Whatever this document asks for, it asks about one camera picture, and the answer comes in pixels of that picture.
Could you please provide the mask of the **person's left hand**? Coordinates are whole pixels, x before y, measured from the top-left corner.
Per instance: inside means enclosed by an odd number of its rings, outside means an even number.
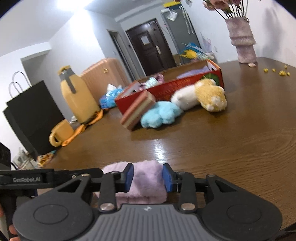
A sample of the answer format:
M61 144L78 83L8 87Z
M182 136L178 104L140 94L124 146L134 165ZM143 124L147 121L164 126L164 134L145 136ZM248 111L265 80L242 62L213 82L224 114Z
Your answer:
M3 207L0 206L0 217L5 216L5 212L3 210ZM13 235L12 238L10 238L10 241L20 241L20 238L17 236L16 229L13 225L10 225L9 232Z

